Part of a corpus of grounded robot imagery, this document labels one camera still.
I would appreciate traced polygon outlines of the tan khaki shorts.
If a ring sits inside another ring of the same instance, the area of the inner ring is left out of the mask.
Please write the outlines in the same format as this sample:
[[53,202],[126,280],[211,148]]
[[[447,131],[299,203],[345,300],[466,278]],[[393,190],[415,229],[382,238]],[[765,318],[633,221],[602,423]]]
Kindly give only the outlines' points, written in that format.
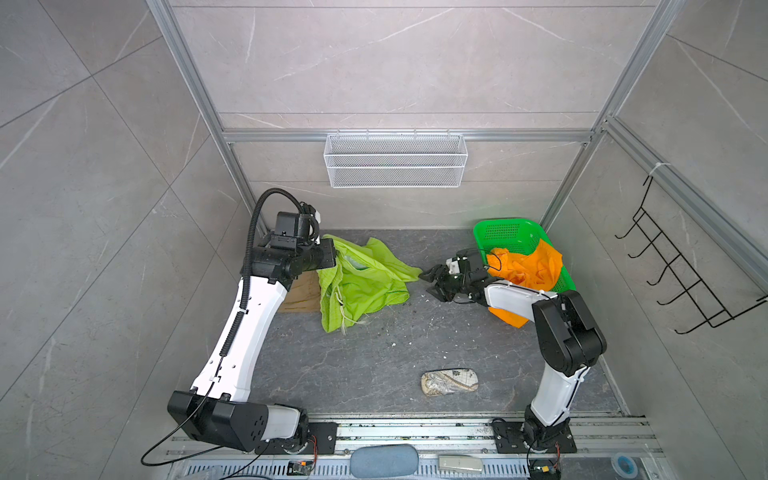
[[321,288],[318,272],[302,273],[287,292],[278,311],[281,313],[314,313],[320,311]]

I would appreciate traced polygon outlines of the lime green shorts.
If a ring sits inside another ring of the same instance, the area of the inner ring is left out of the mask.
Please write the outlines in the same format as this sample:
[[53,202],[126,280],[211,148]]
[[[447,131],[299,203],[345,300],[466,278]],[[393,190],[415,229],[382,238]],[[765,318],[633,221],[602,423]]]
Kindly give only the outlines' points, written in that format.
[[371,237],[357,245],[330,234],[323,238],[333,242],[335,252],[335,265],[317,272],[325,332],[344,332],[363,316],[410,298],[407,285],[422,270],[399,260],[384,242]]

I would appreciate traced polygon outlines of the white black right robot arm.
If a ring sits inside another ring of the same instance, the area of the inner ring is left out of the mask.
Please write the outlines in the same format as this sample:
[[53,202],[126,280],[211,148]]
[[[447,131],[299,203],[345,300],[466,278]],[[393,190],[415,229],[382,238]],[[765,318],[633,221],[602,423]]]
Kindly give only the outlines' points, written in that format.
[[557,445],[570,424],[580,384],[607,350],[607,341],[581,294],[550,292],[494,277],[483,265],[457,257],[421,273],[428,292],[442,302],[465,296],[471,303],[516,314],[534,323],[545,368],[534,399],[526,407],[523,441],[535,452]]

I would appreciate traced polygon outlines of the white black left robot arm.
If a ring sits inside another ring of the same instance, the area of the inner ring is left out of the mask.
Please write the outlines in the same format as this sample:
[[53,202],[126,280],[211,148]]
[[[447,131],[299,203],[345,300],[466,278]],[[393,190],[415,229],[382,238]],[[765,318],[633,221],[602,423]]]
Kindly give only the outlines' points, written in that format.
[[333,242],[321,238],[319,223],[313,206],[284,189],[270,188],[256,202],[237,296],[216,349],[192,386],[173,392],[167,405],[175,429],[211,451],[276,445],[295,454],[310,441],[305,410],[253,403],[249,396],[266,335],[293,283],[336,264]]

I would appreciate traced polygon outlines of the orange shorts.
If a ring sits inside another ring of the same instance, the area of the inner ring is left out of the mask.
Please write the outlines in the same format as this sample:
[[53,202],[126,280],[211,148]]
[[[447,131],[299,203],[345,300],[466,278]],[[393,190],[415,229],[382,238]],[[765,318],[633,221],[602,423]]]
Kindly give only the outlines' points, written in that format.
[[544,240],[529,255],[494,248],[486,254],[489,273],[498,278],[484,289],[489,310],[521,328],[534,319],[533,305],[553,298],[563,268],[562,254]]

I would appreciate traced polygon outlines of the green plastic basket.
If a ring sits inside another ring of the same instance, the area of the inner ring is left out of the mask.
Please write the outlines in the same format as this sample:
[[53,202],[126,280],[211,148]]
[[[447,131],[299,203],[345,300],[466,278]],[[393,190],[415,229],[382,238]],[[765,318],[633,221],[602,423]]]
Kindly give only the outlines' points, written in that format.
[[[543,228],[537,223],[526,219],[481,221],[475,225],[473,234],[477,248],[482,253],[486,264],[486,254],[494,248],[502,248],[510,252],[529,255],[538,246],[540,240],[544,240],[552,246],[552,242],[547,237]],[[576,289],[570,274],[564,266],[564,260],[560,278],[555,285],[555,289],[555,292]]]

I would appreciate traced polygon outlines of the patterned folded cloth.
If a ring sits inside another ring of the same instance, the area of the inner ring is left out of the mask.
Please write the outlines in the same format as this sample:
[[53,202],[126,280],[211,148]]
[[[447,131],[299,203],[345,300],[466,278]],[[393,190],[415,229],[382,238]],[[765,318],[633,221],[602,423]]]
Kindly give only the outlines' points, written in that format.
[[470,368],[433,370],[421,376],[420,386],[428,397],[469,393],[478,389],[479,378]]

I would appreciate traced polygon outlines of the blue grey oval pad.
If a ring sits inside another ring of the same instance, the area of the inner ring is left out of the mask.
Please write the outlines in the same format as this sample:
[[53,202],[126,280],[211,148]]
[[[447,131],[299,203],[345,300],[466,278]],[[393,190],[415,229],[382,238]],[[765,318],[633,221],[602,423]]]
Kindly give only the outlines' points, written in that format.
[[350,474],[358,479],[397,478],[413,475],[420,463],[411,445],[369,446],[350,457]]

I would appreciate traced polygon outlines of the small electronics board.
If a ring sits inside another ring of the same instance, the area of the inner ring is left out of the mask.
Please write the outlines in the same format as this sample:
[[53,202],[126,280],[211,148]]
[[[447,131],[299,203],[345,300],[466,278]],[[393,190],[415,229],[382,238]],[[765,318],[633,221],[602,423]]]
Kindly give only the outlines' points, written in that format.
[[286,466],[288,476],[309,477],[315,470],[316,462],[312,460],[289,461]]

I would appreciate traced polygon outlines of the blue tape roll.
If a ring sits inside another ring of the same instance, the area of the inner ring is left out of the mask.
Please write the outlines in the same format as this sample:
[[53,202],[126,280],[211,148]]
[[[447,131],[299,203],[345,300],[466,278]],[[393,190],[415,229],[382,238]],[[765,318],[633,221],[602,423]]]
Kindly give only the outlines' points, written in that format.
[[622,453],[616,453],[611,458],[614,472],[622,479],[637,479],[640,469],[635,460]]

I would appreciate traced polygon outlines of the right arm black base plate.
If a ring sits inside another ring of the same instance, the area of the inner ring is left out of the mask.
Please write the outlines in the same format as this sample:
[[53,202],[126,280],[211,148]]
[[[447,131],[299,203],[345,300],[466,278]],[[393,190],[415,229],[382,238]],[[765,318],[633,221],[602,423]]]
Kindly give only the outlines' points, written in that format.
[[507,421],[495,418],[489,426],[492,428],[492,437],[499,454],[577,452],[570,429],[570,419],[543,427],[536,419]]

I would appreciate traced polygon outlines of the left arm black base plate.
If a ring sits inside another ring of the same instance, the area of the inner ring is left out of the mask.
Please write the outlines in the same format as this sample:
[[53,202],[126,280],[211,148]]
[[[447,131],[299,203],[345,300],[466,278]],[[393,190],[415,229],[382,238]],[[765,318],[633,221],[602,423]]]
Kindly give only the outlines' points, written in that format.
[[255,452],[266,455],[333,455],[338,427],[334,422],[310,422],[300,428],[297,437],[260,442]]

